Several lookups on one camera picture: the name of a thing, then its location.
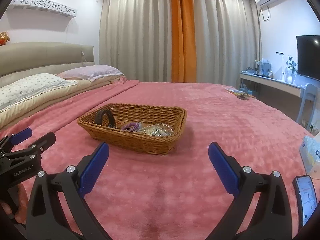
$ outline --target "white chair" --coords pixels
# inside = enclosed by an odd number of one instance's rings
[[[296,122],[298,124],[301,124],[301,122],[302,122],[302,112],[303,112],[304,105],[306,103],[306,99],[313,101],[312,112],[311,112],[311,116],[310,116],[308,124],[307,124],[307,130],[309,130],[309,128],[310,128],[310,125],[311,125],[311,122],[312,122],[312,118],[313,118],[313,114],[315,112],[317,95],[318,95],[318,88],[316,86],[314,86],[313,84],[311,84],[311,83],[306,84],[306,87],[305,87],[304,92],[303,92],[303,97],[302,97],[302,101],[301,101],[301,105],[300,105],[300,110],[299,110],[299,114],[298,114]]]

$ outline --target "upholstered headboard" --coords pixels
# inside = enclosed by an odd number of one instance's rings
[[[0,87],[21,78],[94,65],[93,46],[60,42],[21,42],[0,47]]]

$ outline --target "fuzzy pink bedspread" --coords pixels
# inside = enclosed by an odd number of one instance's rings
[[[168,155],[140,154],[110,145],[109,160],[93,191],[85,197],[110,236],[114,240],[205,239],[233,199],[209,160],[208,146],[213,141],[255,172],[281,172],[295,235],[298,211],[292,180],[305,173],[298,149],[308,132],[280,111],[253,98],[240,100],[225,88],[204,83],[120,82],[50,106],[22,120],[8,133],[32,128],[33,138],[21,144],[22,148],[54,131],[57,142],[42,154],[42,166],[48,173],[56,173],[77,165],[100,143],[76,123],[78,116],[98,104],[183,107],[188,111],[185,131]],[[33,179],[24,184],[30,192]],[[257,197],[241,231],[249,224]],[[66,213],[76,228],[67,209]]]

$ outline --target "human hand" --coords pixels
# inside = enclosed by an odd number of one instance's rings
[[[27,207],[28,207],[28,196],[26,189],[22,184],[18,185],[18,199],[19,199],[19,209],[14,215],[15,220],[18,223],[26,224],[27,223]],[[7,215],[12,214],[12,210],[7,203],[0,201],[2,208],[4,209]]]

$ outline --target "orange curtain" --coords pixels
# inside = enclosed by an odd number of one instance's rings
[[[193,0],[171,0],[172,82],[196,82],[196,38]]]
[[[172,63],[171,81],[184,81],[183,35],[180,0],[171,0],[172,14]]]

